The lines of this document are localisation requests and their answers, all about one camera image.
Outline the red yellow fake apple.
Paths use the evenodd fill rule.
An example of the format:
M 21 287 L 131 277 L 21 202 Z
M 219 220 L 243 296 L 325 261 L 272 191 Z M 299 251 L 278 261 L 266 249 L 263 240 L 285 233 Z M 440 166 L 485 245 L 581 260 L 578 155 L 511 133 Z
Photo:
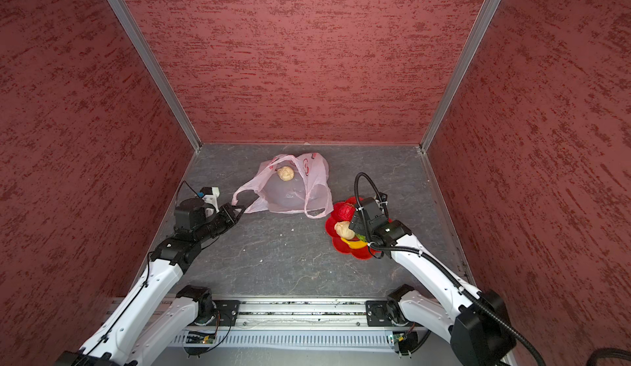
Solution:
M 353 204 L 347 202 L 336 203 L 331 213 L 335 222 L 352 221 L 356 208 Z

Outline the beige fake fruit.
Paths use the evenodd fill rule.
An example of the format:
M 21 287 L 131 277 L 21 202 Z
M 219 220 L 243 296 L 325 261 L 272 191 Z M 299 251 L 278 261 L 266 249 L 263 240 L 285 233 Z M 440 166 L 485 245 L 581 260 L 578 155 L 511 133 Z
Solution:
M 334 226 L 336 234 L 344 240 L 354 240 L 357 234 L 350 228 L 350 221 L 339 221 Z
M 278 167 L 276 173 L 283 182 L 289 182 L 295 177 L 295 171 L 292 166 Z

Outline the yellow fake banana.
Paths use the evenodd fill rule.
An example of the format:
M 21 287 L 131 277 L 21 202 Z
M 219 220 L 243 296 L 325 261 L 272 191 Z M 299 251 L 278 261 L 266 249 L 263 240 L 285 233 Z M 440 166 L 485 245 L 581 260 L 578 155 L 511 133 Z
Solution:
M 367 243 L 361 240 L 347 240 L 345 238 L 341 238 L 341 241 L 350 247 L 350 249 L 364 249 L 367 247 Z

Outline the pink plastic bag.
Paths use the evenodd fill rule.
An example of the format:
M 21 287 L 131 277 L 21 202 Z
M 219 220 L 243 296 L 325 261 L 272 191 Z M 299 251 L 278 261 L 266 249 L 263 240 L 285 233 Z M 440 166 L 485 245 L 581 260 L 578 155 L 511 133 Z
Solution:
M 276 173 L 278 167 L 285 166 L 292 166 L 295 171 L 289 182 L 283 182 Z M 238 205 L 241 193 L 252 192 L 257 199 L 246 207 L 246 213 L 268 211 L 324 218 L 334 210 L 328 178 L 329 164 L 318 152 L 279 154 L 259 165 L 256 175 L 235 191 L 231 204 Z

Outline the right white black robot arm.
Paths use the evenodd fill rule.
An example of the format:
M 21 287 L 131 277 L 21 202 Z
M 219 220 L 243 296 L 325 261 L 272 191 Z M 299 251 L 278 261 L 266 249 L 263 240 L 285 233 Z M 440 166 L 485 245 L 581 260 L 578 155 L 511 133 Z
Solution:
M 406 268 L 432 294 L 428 299 L 410 286 L 400 287 L 392 294 L 400 313 L 448 342 L 460 364 L 500 365 L 517 345 L 508 331 L 504 300 L 448 269 L 407 226 L 387 218 L 383 206 L 374 198 L 359 202 L 349 228 L 364 236 L 370 249 Z

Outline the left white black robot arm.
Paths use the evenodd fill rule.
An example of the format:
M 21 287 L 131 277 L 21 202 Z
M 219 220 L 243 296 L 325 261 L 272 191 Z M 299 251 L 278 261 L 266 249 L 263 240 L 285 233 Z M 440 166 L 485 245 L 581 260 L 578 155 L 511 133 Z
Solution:
M 65 351 L 57 365 L 151 365 L 186 327 L 221 325 L 232 328 L 238 311 L 222 309 L 210 289 L 186 286 L 155 321 L 152 315 L 180 281 L 204 242 L 236 226 L 245 208 L 226 203 L 197 229 L 177 233 L 159 244 L 146 258 L 146 269 L 136 285 L 103 325 L 76 352 Z

